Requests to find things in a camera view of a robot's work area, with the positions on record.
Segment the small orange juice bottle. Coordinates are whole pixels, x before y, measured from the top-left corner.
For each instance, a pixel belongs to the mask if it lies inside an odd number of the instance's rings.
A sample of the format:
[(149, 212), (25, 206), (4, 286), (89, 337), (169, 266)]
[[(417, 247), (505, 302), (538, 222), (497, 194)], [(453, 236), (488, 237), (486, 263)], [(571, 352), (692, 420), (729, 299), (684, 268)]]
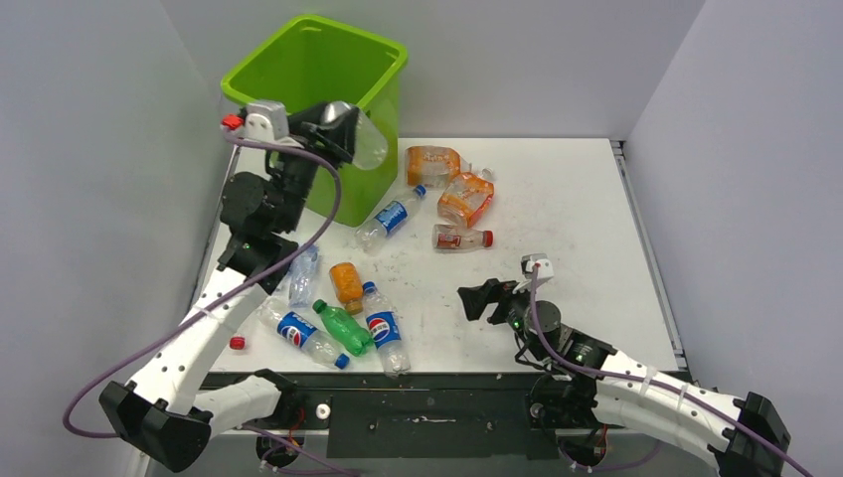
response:
[(356, 266), (351, 262), (340, 262), (329, 269), (329, 277), (335, 295), (350, 315), (363, 311), (363, 285)]

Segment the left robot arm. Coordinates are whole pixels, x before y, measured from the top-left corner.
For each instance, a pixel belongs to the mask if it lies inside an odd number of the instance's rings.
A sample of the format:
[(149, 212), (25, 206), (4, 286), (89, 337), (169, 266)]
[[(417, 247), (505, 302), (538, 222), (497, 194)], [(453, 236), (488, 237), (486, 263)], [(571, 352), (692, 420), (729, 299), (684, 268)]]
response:
[(188, 469), (221, 433), (258, 420), (281, 428), (295, 418), (296, 386), (274, 371), (210, 392), (202, 385), (302, 252), (287, 234), (301, 219), (317, 171), (363, 167), (361, 140), (374, 127), (359, 107), (342, 101), (291, 114), (279, 102), (259, 100), (226, 116), (221, 129), (228, 141), (264, 152), (264, 174), (227, 180), (220, 220), (230, 237), (207, 284), (176, 334), (154, 345), (127, 382), (108, 383), (98, 398), (116, 435), (172, 472)]

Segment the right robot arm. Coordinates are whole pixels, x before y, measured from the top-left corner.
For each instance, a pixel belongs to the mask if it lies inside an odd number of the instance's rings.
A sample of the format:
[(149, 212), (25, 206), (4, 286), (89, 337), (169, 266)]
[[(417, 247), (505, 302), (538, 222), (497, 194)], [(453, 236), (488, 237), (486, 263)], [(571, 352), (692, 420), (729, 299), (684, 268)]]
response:
[(564, 325), (554, 304), (536, 298), (550, 278), (534, 269), (521, 282), (492, 278), (457, 294), (470, 321), (494, 305), (487, 321), (513, 330), (518, 363), (566, 380), (562, 409), (569, 422), (646, 434), (697, 456), (721, 476), (778, 476), (794, 464), (789, 433), (769, 399), (699, 388)]

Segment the crushed orange label bottle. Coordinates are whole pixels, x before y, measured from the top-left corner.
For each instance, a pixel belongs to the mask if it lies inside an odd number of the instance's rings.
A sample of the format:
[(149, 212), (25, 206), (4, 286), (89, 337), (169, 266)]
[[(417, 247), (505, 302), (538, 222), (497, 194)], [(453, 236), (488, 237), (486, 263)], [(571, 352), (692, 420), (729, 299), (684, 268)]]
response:
[(475, 227), (493, 200), (493, 181), (494, 173), (488, 168), (456, 175), (437, 202), (438, 215), (462, 227)]

